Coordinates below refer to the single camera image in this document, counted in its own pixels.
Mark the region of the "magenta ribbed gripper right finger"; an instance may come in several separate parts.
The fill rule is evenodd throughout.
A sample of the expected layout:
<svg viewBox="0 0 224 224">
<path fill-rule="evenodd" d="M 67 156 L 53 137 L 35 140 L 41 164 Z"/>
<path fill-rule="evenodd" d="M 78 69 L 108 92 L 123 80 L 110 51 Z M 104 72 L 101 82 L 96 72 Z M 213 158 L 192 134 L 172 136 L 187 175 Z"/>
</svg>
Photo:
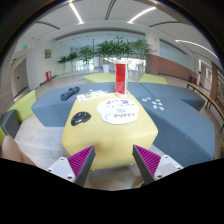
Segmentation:
<svg viewBox="0 0 224 224">
<path fill-rule="evenodd" d="M 132 155 L 137 163 L 144 184 L 154 181 L 154 174 L 160 163 L 161 157 L 150 150 L 134 145 Z"/>
</svg>

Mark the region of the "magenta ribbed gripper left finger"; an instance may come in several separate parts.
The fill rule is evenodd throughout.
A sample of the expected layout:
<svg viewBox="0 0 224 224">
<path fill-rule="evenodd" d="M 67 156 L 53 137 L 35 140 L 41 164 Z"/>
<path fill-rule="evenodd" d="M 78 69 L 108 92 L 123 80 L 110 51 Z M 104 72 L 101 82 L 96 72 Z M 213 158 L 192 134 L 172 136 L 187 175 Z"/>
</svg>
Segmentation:
<svg viewBox="0 0 224 224">
<path fill-rule="evenodd" d="M 68 158 L 69 165 L 76 177 L 76 185 L 84 186 L 94 157 L 95 147 L 90 146 Z"/>
</svg>

